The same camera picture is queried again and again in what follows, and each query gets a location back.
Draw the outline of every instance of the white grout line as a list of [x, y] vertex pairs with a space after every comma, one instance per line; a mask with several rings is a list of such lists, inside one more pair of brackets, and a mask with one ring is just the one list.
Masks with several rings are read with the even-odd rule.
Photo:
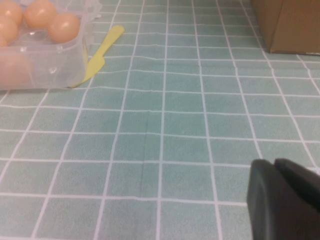
[[[133, 51], [132, 51], [132, 56], [131, 56], [131, 59], [130, 59], [129, 69], [128, 69], [127, 76], [126, 76], [126, 81], [125, 81], [125, 87], [124, 87], [124, 93], [123, 93], [123, 99], [122, 99], [122, 105], [121, 105], [119, 120], [118, 120], [118, 124], [117, 124], [117, 127], [116, 127], [116, 133], [115, 133], [115, 136], [114, 136], [114, 139], [113, 139], [113, 143], [112, 143], [111, 154], [110, 154], [110, 162], [109, 162], [109, 165], [108, 165], [106, 178], [105, 178], [105, 183], [104, 183], [103, 196], [106, 196], [107, 192], [108, 192], [108, 186], [109, 186], [109, 180], [110, 180], [111, 170], [112, 170], [114, 156], [115, 156], [116, 144], [117, 144], [117, 140], [118, 140], [118, 136], [119, 136], [119, 132], [120, 132], [120, 126], [121, 126], [122, 117], [123, 117], [123, 114], [124, 114], [127, 91], [128, 91], [128, 85], [129, 85], [129, 79], [130, 79], [130, 74], [131, 74], [131, 68], [133, 66], [134, 55], [136, 53], [136, 48], [137, 48], [137, 43], [138, 43], [138, 36], [139, 36], [138, 34], [139, 34], [139, 30], [140, 30], [140, 25], [141, 25], [142, 16], [143, 16], [142, 13], [143, 13], [144, 4], [145, 4], [145, 0], [142, 0], [142, 1], [143, 2], [142, 2], [141, 12], [140, 12], [139, 23], [138, 23], [138, 27], [137, 27], [137, 34], [135, 36], [135, 43], [134, 43], [134, 47], [133, 47]], [[104, 213], [104, 208], [105, 208], [105, 201], [102, 200], [101, 204], [100, 204], [100, 208], [99, 208], [98, 218], [97, 218], [97, 221], [96, 221], [93, 240], [97, 240], [98, 239], [100, 226], [101, 226], [101, 222], [102, 222], [102, 217], [103, 217], [103, 213]]]
[[247, 102], [246, 102], [246, 99], [245, 99], [244, 91], [243, 91], [242, 86], [241, 86], [240, 78], [239, 78], [239, 75], [238, 75], [238, 68], [237, 68], [237, 65], [236, 65], [236, 62], [235, 62], [235, 58], [234, 58], [233, 52], [231, 50], [231, 45], [230, 45], [229, 37], [228, 37], [228, 34], [227, 34], [227, 30], [226, 30], [226, 27], [225, 27], [225, 24], [224, 24], [224, 19], [223, 19], [223, 16], [221, 14], [221, 10], [220, 10], [220, 7], [219, 7], [219, 2], [218, 2], [218, 0], [215, 0], [215, 2], [216, 2], [216, 6], [218, 8], [219, 15], [220, 15], [220, 19], [221, 19], [221, 23], [222, 23], [222, 27], [223, 27], [223, 31], [224, 31], [224, 36], [225, 36], [226, 43], [227, 43], [228, 48], [229, 48], [229, 53], [230, 53], [230, 56], [231, 56], [231, 59], [232, 59], [233, 67], [235, 69], [235, 78], [236, 78], [236, 81], [237, 81], [238, 86], [239, 86], [239, 90], [240, 90], [242, 102], [243, 102], [243, 105], [244, 105], [245, 113], [247, 115], [248, 122], [249, 122], [250, 129], [251, 129], [251, 134], [252, 134], [252, 137], [254, 139], [255, 148], [256, 148], [256, 151], [257, 151], [257, 153], [259, 155], [259, 158], [262, 159], [263, 156], [262, 156], [259, 144], [257, 142], [257, 137], [256, 137], [254, 125], [253, 125], [251, 116], [249, 114], [249, 110], [248, 110]]
[[[206, 98], [205, 98], [205, 94], [204, 94], [205, 90], [204, 90], [204, 82], [203, 82], [203, 76], [202, 76], [202, 66], [201, 66], [200, 51], [199, 51], [199, 42], [198, 42], [199, 40], [198, 40], [198, 31], [197, 31], [194, 0], [191, 0], [191, 4], [192, 4], [193, 21], [194, 21], [195, 43], [197, 46], [196, 52], [197, 52], [198, 66], [199, 66], [199, 78], [200, 78], [200, 87], [201, 87], [201, 96], [202, 96], [202, 108], [203, 108], [203, 115], [204, 115], [206, 144], [207, 144], [207, 148], [208, 148], [209, 161], [210, 161], [212, 192], [213, 192], [213, 199], [215, 201], [218, 201], [218, 192], [217, 192], [217, 185], [216, 185], [216, 179], [215, 179], [215, 167], [213, 164], [214, 160], [213, 160], [213, 153], [212, 153], [211, 142], [210, 142]], [[223, 232], [222, 232], [222, 224], [221, 224], [220, 211], [219, 211], [218, 204], [214, 204], [214, 209], [215, 209], [216, 227], [217, 227], [217, 231], [218, 231], [218, 239], [222, 240], [223, 239]]]
[[159, 156], [159, 173], [158, 173], [158, 192], [156, 207], [156, 228], [155, 240], [161, 238], [161, 197], [162, 197], [162, 174], [164, 160], [164, 133], [165, 133], [165, 109], [166, 109], [166, 80], [167, 80], [167, 55], [168, 55], [168, 31], [169, 31], [169, 4], [166, 1], [166, 26], [165, 26], [165, 48], [164, 48], [164, 69], [163, 69], [163, 87], [162, 87], [162, 111], [161, 111], [161, 130], [160, 130], [160, 156]]
[[57, 164], [56, 167], [55, 167], [55, 170], [54, 170], [54, 173], [53, 173], [53, 176], [52, 176], [50, 185], [49, 185], [49, 189], [48, 189], [47, 195], [46, 195], [45, 200], [44, 200], [44, 202], [43, 202], [43, 205], [42, 205], [41, 211], [40, 211], [40, 213], [39, 213], [39, 216], [38, 216], [38, 218], [37, 218], [37, 220], [36, 220], [35, 226], [34, 226], [34, 228], [33, 228], [33, 231], [32, 231], [32, 234], [31, 234], [31, 237], [32, 237], [32, 238], [35, 238], [36, 235], [37, 235], [37, 232], [38, 232], [38, 229], [39, 229], [41, 220], [42, 220], [42, 218], [43, 218], [43, 216], [44, 216], [44, 214], [45, 214], [45, 211], [46, 211], [46, 208], [47, 208], [47, 205], [48, 205], [48, 202], [49, 202], [49, 198], [50, 198], [49, 196], [51, 195], [52, 190], [53, 190], [53, 188], [54, 188], [54, 185], [55, 185], [55, 182], [56, 182], [56, 179], [57, 179], [57, 175], [58, 175], [60, 166], [61, 166], [61, 164], [62, 164], [63, 161], [64, 161], [64, 158], [65, 158], [65, 154], [66, 154], [68, 145], [69, 145], [69, 143], [70, 143], [70, 141], [71, 141], [71, 139], [72, 139], [72, 136], [73, 136], [73, 134], [74, 134], [74, 131], [75, 131], [75, 129], [76, 129], [77, 123], [78, 123], [79, 118], [80, 118], [80, 115], [81, 115], [82, 107], [83, 107], [83, 105], [84, 105], [84, 103], [85, 103], [86, 95], [87, 95], [87, 93], [88, 93], [88, 91], [89, 91], [89, 87], [90, 87], [90, 85], [92, 84], [92, 82], [93, 82], [93, 78], [91, 78], [91, 80], [90, 80], [90, 82], [89, 82], [89, 84], [88, 84], [88, 86], [87, 86], [86, 91], [83, 93], [82, 100], [81, 100], [81, 103], [80, 103], [80, 107], [79, 107], [78, 113], [77, 113], [77, 115], [76, 115], [75, 121], [74, 121], [74, 123], [73, 123], [71, 132], [69, 133], [69, 137], [68, 137], [68, 139], [67, 139], [67, 141], [66, 141], [66, 143], [65, 143], [65, 145], [64, 145], [64, 147], [63, 147], [63, 150], [62, 150], [60, 159], [59, 159], [59, 161], [58, 161], [58, 164]]
[[313, 77], [312, 77], [312, 75], [311, 75], [310, 69], [309, 69], [308, 66], [306, 65], [307, 61], [303, 61], [298, 54], [297, 54], [296, 56], [297, 56], [297, 58], [301, 61], [301, 63], [303, 64], [304, 68], [307, 70], [309, 79], [311, 80], [314, 88], [316, 89], [316, 91], [317, 91], [318, 94], [320, 95], [320, 89], [319, 89], [319, 87], [317, 86], [317, 84], [315, 83], [315, 80], [313, 79]]
[[[258, 36], [257, 36], [257, 34], [256, 34], [256, 30], [254, 29], [254, 27], [253, 27], [253, 25], [252, 25], [252, 22], [251, 22], [250, 18], [248, 17], [247, 11], [246, 11], [245, 9], [243, 9], [243, 10], [244, 10], [244, 12], [245, 12], [245, 14], [246, 14], [246, 16], [247, 16], [247, 19], [248, 19], [248, 21], [249, 21], [249, 24], [251, 25], [251, 28], [252, 28], [252, 30], [253, 30], [253, 34], [256, 36], [258, 45], [259, 45], [260, 48], [262, 49], [262, 45], [261, 45], [261, 43], [260, 43], [259, 40], [258, 40]], [[316, 172], [317, 172], [318, 174], [320, 174], [320, 168], [317, 166], [317, 164], [316, 164], [313, 156], [311, 155], [311, 153], [310, 153], [310, 151], [309, 151], [309, 148], [308, 148], [308, 146], [307, 146], [307, 144], [306, 144], [306, 141], [304, 140], [304, 137], [303, 137], [303, 135], [302, 135], [302, 133], [301, 133], [301, 131], [300, 131], [299, 125], [298, 125], [298, 123], [297, 123], [294, 115], [292, 114], [291, 109], [290, 109], [290, 107], [289, 107], [289, 105], [288, 105], [288, 102], [287, 102], [287, 100], [286, 100], [286, 97], [285, 97], [285, 95], [284, 95], [284, 93], [283, 93], [283, 91], [282, 91], [282, 89], [281, 89], [281, 87], [280, 87], [280, 85], [279, 85], [279, 83], [278, 83], [277, 77], [276, 77], [276, 75], [275, 75], [275, 71], [274, 71], [274, 69], [272, 68], [272, 65], [271, 65], [271, 63], [270, 63], [270, 61], [269, 61], [269, 59], [268, 59], [265, 51], [262, 51], [262, 53], [263, 53], [264, 58], [267, 60], [268, 66], [269, 66], [270, 69], [271, 69], [271, 73], [272, 73], [273, 80], [274, 80], [274, 82], [275, 82], [275, 84], [276, 84], [276, 86], [277, 86], [277, 88], [278, 88], [279, 93], [281, 94], [281, 97], [282, 97], [282, 100], [283, 100], [283, 102], [284, 102], [284, 105], [285, 105], [285, 107], [286, 107], [286, 109], [287, 109], [287, 111], [288, 111], [288, 113], [289, 113], [289, 115], [290, 115], [290, 117], [291, 117], [291, 119], [292, 119], [292, 122], [293, 122], [293, 124], [294, 124], [294, 126], [295, 126], [295, 129], [296, 129], [298, 135], [299, 135], [299, 138], [300, 138], [300, 140], [301, 140], [301, 143], [302, 143], [302, 145], [303, 145], [303, 147], [304, 147], [304, 149], [305, 149], [305, 151], [306, 151], [306, 153], [307, 153], [307, 155], [308, 155], [308, 157], [309, 157], [312, 165], [316, 168]]]
[[10, 156], [10, 159], [9, 159], [9, 160], [6, 162], [6, 164], [4, 165], [4, 167], [3, 167], [2, 171], [1, 171], [1, 174], [0, 174], [0, 183], [1, 183], [2, 180], [3, 180], [3, 178], [4, 178], [4, 176], [5, 176], [6, 172], [7, 172], [7, 169], [9, 168], [9, 165], [10, 165], [10, 163], [12, 162], [12, 159], [15, 158], [15, 155], [16, 155], [16, 153], [17, 153], [20, 145], [22, 144], [22, 142], [24, 141], [24, 139], [25, 139], [28, 131], [30, 130], [30, 128], [31, 128], [31, 126], [32, 126], [32, 124], [33, 124], [33, 122], [34, 122], [34, 120], [35, 120], [35, 118], [36, 118], [36, 115], [37, 115], [37, 113], [39, 112], [40, 105], [45, 101], [45, 99], [46, 99], [47, 96], [48, 96], [48, 93], [49, 93], [49, 89], [46, 91], [46, 93], [44, 94], [42, 100], [39, 102], [37, 108], [34, 110], [34, 113], [33, 113], [32, 117], [31, 117], [31, 119], [30, 119], [30, 122], [29, 122], [28, 126], [27, 126], [26, 129], [23, 131], [23, 134], [22, 134], [19, 142], [16, 144], [16, 146], [15, 146], [14, 149], [13, 149], [13, 152], [12, 152], [12, 154], [11, 154], [11, 156]]

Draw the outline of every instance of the black object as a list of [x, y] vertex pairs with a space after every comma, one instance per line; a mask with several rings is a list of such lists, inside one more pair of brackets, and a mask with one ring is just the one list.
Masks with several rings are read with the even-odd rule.
[[252, 162], [247, 205], [253, 240], [320, 240], [320, 177], [290, 160]]

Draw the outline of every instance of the green tile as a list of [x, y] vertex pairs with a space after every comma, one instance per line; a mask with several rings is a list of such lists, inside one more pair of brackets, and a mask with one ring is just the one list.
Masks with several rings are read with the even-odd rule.
[[155, 198], [158, 195], [158, 177], [158, 164], [114, 163], [107, 194]]
[[273, 78], [240, 77], [239, 79], [245, 94], [279, 94]]
[[167, 92], [165, 110], [176, 112], [203, 112], [201, 94]]
[[243, 206], [219, 206], [222, 234], [228, 240], [252, 239], [248, 209]]
[[299, 135], [290, 117], [251, 116], [259, 139], [298, 140]]
[[208, 163], [207, 140], [165, 136], [163, 140], [163, 160]]
[[212, 157], [215, 163], [250, 165], [259, 155], [253, 141], [211, 140]]
[[123, 45], [113, 45], [111, 46], [105, 57], [120, 57], [120, 56], [131, 56], [134, 52], [134, 46], [123, 46]]
[[160, 238], [217, 240], [215, 207], [208, 204], [163, 202]]
[[320, 145], [319, 143], [307, 143], [307, 147], [317, 166], [320, 166]]
[[235, 76], [236, 71], [232, 61], [201, 60], [203, 75]]
[[194, 24], [194, 16], [192, 13], [169, 13], [168, 18], [169, 24]]
[[266, 61], [237, 61], [235, 65], [238, 68], [238, 76], [272, 77], [271, 68]]
[[174, 135], [205, 136], [203, 114], [166, 113], [164, 115], [164, 133]]
[[180, 6], [175, 6], [171, 2], [169, 3], [170, 4], [169, 13], [170, 14], [193, 14], [191, 6], [190, 7], [180, 7]]
[[97, 199], [50, 199], [36, 236], [48, 239], [93, 238], [100, 203]]
[[119, 13], [117, 12], [114, 16], [115, 22], [132, 22], [137, 23], [139, 22], [140, 16], [138, 14], [130, 14], [130, 13]]
[[15, 157], [20, 159], [60, 159], [68, 134], [27, 133]]
[[320, 141], [320, 118], [296, 117], [304, 140]]
[[73, 135], [66, 150], [67, 160], [109, 160], [114, 135]]
[[209, 166], [164, 164], [162, 197], [188, 200], [213, 200]]
[[217, 7], [195, 7], [194, 12], [196, 15], [219, 15]]
[[0, 107], [0, 129], [25, 130], [35, 108]]
[[189, 35], [169, 35], [168, 46], [195, 47], [196, 36]]
[[140, 12], [141, 12], [141, 6], [121, 6], [120, 5], [117, 10], [117, 14], [118, 13], [140, 14]]
[[231, 55], [227, 48], [200, 48], [199, 54], [201, 59], [231, 60]]
[[313, 167], [308, 154], [298, 142], [260, 141], [260, 150], [264, 159], [274, 162], [275, 159], [290, 159], [305, 167]]
[[43, 89], [11, 90], [1, 102], [3, 105], [37, 106], [43, 99], [46, 91]]
[[281, 96], [245, 96], [250, 114], [289, 115]]
[[41, 108], [37, 112], [31, 125], [31, 130], [40, 131], [71, 131], [78, 110]]
[[159, 160], [160, 136], [119, 135], [114, 152], [114, 160], [150, 161]]
[[98, 239], [153, 239], [156, 225], [156, 202], [109, 200], [105, 203]]
[[167, 14], [166, 13], [144, 14], [142, 15], [141, 21], [144, 23], [166, 23]]
[[130, 67], [131, 57], [115, 57], [107, 58], [106, 63], [102, 68], [101, 72], [110, 73], [118, 71], [127, 71]]
[[318, 95], [317, 89], [309, 79], [278, 78], [283, 94]]
[[0, 157], [10, 158], [22, 135], [22, 132], [0, 131]]
[[240, 60], [264, 60], [262, 50], [260, 49], [241, 49], [234, 48], [232, 49], [232, 54], [235, 59]]
[[131, 71], [128, 88], [162, 91], [164, 87], [163, 81], [163, 73]]
[[115, 133], [120, 112], [82, 110], [76, 124], [76, 132]]
[[124, 112], [120, 125], [121, 133], [160, 133], [160, 112]]
[[197, 49], [195, 47], [168, 47], [168, 59], [198, 59]]
[[320, 99], [315, 97], [286, 97], [293, 115], [320, 115]]
[[271, 61], [271, 66], [276, 77], [307, 78], [309, 76], [301, 62]]
[[167, 73], [177, 74], [199, 74], [198, 61], [195, 60], [167, 60], [166, 61]]
[[246, 16], [223, 16], [223, 23], [227, 25], [250, 26]]
[[206, 93], [240, 93], [236, 77], [203, 76], [202, 80]]
[[219, 6], [221, 7], [222, 14], [228, 15], [233, 13], [232, 15], [237, 15], [235, 13], [236, 13], [236, 10], [238, 9], [227, 9], [226, 11], [225, 8], [241, 8], [241, 3], [237, 0], [220, 0]]
[[240, 95], [205, 95], [206, 111], [212, 113], [245, 114], [245, 106]]
[[191, 0], [171, 0], [170, 6], [184, 6], [184, 7], [191, 7], [192, 1]]
[[159, 13], [163, 13], [166, 14], [167, 13], [167, 7], [166, 6], [144, 6], [143, 7], [143, 13], [144, 14], [159, 14]]
[[196, 24], [221, 25], [220, 16], [217, 15], [196, 15]]
[[228, 47], [224, 36], [198, 36], [199, 47]]
[[212, 137], [252, 138], [247, 116], [209, 114], [207, 118]]
[[55, 162], [13, 161], [5, 172], [0, 192], [46, 194], [56, 165]]
[[44, 198], [0, 197], [0, 232], [8, 237], [30, 237]]
[[216, 2], [212, 0], [197, 0], [194, 1], [195, 7], [216, 7]]
[[166, 25], [163, 23], [147, 23], [142, 22], [140, 24], [139, 33], [166, 33]]
[[64, 162], [60, 166], [52, 193], [57, 195], [102, 195], [107, 170], [107, 163]]
[[84, 108], [121, 109], [124, 90], [94, 88], [87, 92]]
[[216, 166], [214, 177], [219, 201], [246, 202], [249, 167]]
[[229, 36], [230, 47], [232, 48], [259, 48], [259, 44], [254, 36]]
[[80, 107], [84, 93], [85, 90], [82, 89], [52, 89], [42, 105], [78, 108]]
[[137, 44], [139, 45], [157, 44], [157, 45], [164, 46], [166, 44], [166, 35], [158, 34], [158, 33], [140, 34], [138, 36]]
[[182, 74], [166, 74], [166, 91], [201, 92], [200, 77]]
[[165, 68], [164, 60], [151, 60], [142, 57], [134, 57], [132, 70], [162, 72]]
[[165, 58], [164, 46], [136, 46], [134, 56], [142, 56], [154, 59]]
[[162, 93], [151, 91], [127, 91], [125, 110], [161, 110]]
[[197, 25], [196, 31], [198, 35], [225, 35], [224, 28], [222, 26]]
[[240, 2], [238, 1], [220, 1], [220, 12], [223, 16], [231, 15], [231, 16], [242, 16], [245, 17], [245, 11], [241, 7]]
[[169, 34], [195, 34], [195, 27], [192, 25], [169, 25]]

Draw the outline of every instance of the plastic egg container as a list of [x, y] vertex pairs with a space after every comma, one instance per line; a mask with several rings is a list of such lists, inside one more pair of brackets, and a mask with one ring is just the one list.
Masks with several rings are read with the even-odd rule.
[[[33, 0], [15, 0], [23, 10]], [[93, 19], [101, 10], [99, 0], [51, 0], [58, 13], [76, 14], [81, 21], [77, 37], [57, 44], [46, 29], [19, 27], [15, 41], [0, 48], [0, 89], [63, 88], [83, 81], [88, 51], [93, 43]], [[13, 66], [8, 71], [6, 64]]]

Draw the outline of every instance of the yellow plastic knife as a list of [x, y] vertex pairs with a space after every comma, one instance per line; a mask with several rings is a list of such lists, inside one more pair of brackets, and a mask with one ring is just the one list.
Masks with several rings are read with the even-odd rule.
[[101, 43], [98, 50], [95, 52], [93, 57], [88, 62], [84, 80], [79, 84], [72, 86], [71, 88], [75, 88], [80, 84], [83, 84], [85, 81], [92, 78], [94, 75], [96, 75], [97, 72], [100, 71], [100, 69], [106, 63], [104, 59], [104, 54], [112, 46], [112, 44], [114, 44], [115, 41], [117, 41], [117, 39], [124, 33], [124, 31], [125, 31], [124, 27], [119, 25], [111, 28], [111, 30], [105, 36], [105, 39]]

